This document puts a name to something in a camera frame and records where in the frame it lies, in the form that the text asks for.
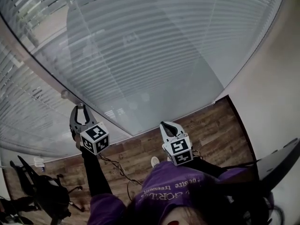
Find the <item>white wall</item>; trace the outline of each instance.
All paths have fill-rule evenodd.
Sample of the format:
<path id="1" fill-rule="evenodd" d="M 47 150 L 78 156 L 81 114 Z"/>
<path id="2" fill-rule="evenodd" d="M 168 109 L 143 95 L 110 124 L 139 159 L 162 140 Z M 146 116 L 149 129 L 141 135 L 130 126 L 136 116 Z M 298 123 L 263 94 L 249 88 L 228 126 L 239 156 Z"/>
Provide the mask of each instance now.
<path id="1" fill-rule="evenodd" d="M 9 199 L 9 194 L 5 185 L 2 169 L 0 169 L 0 196 Z"/>
<path id="2" fill-rule="evenodd" d="M 248 64 L 217 98 L 229 94 L 257 158 L 300 137 L 300 0 L 284 0 Z M 273 190 L 286 224 L 300 218 L 300 159 Z"/>

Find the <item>cable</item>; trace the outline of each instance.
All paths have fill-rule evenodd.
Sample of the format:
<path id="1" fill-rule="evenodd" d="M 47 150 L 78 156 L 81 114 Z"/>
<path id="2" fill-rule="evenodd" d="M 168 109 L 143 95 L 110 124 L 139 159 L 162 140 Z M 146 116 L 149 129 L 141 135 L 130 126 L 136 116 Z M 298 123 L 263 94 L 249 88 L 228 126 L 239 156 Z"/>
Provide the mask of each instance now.
<path id="1" fill-rule="evenodd" d="M 284 225 L 285 224 L 285 214 L 284 214 L 283 210 L 280 207 L 274 205 L 273 212 L 275 212 L 278 215 L 280 225 Z"/>
<path id="2" fill-rule="evenodd" d="M 99 153 L 99 157 L 103 160 L 103 161 L 106 161 L 106 162 L 110 162 L 112 163 L 112 165 L 114 167 L 116 167 L 118 170 L 119 170 L 119 173 L 122 177 L 125 177 L 126 179 L 128 179 L 128 183 L 127 183 L 127 195 L 130 199 L 130 201 L 132 201 L 131 197 L 130 197 L 130 194 L 129 194 L 129 184 L 132 183 L 137 183 L 139 185 L 143 185 L 143 181 L 142 180 L 135 180 L 135 179 L 131 179 L 127 176 L 126 172 L 125 172 L 125 169 L 123 168 L 122 164 L 119 162 L 119 161 L 112 161 L 110 160 L 109 158 L 106 158 L 104 156 L 101 155 L 101 153 Z"/>
<path id="3" fill-rule="evenodd" d="M 193 150 L 193 151 L 192 151 L 192 154 L 193 154 L 193 157 L 199 157 L 199 158 L 201 158 L 202 160 L 204 160 L 203 157 L 202 157 L 202 155 L 201 155 L 201 152 L 200 152 L 200 151 L 198 151 L 198 150 Z"/>

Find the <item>window blinds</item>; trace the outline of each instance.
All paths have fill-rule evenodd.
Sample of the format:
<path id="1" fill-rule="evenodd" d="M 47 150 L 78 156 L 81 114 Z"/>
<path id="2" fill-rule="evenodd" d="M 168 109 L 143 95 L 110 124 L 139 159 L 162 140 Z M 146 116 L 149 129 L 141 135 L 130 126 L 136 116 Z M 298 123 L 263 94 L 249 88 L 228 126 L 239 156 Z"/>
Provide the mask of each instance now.
<path id="1" fill-rule="evenodd" d="M 282 0 L 0 0 L 29 52 L 136 135 L 212 102 Z"/>
<path id="2" fill-rule="evenodd" d="M 0 38 L 0 161 L 20 163 L 17 155 L 32 163 L 80 153 L 69 131 L 74 104 L 33 73 Z M 126 139 L 110 130 L 111 143 Z"/>

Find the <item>office chair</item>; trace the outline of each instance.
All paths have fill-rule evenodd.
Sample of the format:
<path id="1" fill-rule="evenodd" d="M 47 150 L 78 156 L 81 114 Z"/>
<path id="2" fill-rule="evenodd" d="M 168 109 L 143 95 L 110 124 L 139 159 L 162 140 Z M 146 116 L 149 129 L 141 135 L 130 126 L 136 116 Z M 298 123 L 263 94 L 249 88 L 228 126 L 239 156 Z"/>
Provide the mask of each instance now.
<path id="1" fill-rule="evenodd" d="M 16 170 L 22 190 L 25 194 L 34 197 L 34 201 L 52 218 L 51 225 L 60 224 L 60 222 L 71 216 L 68 206 L 71 205 L 77 210 L 84 212 L 84 208 L 79 208 L 70 201 L 69 194 L 75 190 L 82 190 L 81 186 L 77 186 L 68 191 L 61 185 L 61 174 L 56 178 L 46 175 L 38 175 L 22 157 L 18 156 L 23 167 L 15 166 L 11 161 L 11 166 Z"/>
<path id="2" fill-rule="evenodd" d="M 300 139 L 295 138 L 281 150 L 250 163 L 225 167 L 230 173 L 215 185 L 216 191 L 230 196 L 236 210 L 251 213 L 253 224 L 270 224 L 270 211 L 276 211 L 281 220 L 284 214 L 274 205 L 272 189 L 286 176 L 300 157 Z"/>

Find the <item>white shoe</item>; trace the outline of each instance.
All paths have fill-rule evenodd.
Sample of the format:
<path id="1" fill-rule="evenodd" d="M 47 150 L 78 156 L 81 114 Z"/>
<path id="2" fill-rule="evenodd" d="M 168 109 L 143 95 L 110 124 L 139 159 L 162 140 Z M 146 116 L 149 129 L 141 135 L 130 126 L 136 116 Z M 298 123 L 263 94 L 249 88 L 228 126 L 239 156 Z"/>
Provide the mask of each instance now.
<path id="1" fill-rule="evenodd" d="M 154 167 L 155 165 L 157 165 L 159 163 L 160 163 L 160 161 L 159 161 L 158 157 L 152 157 L 151 158 L 151 165 L 152 165 L 152 167 Z"/>

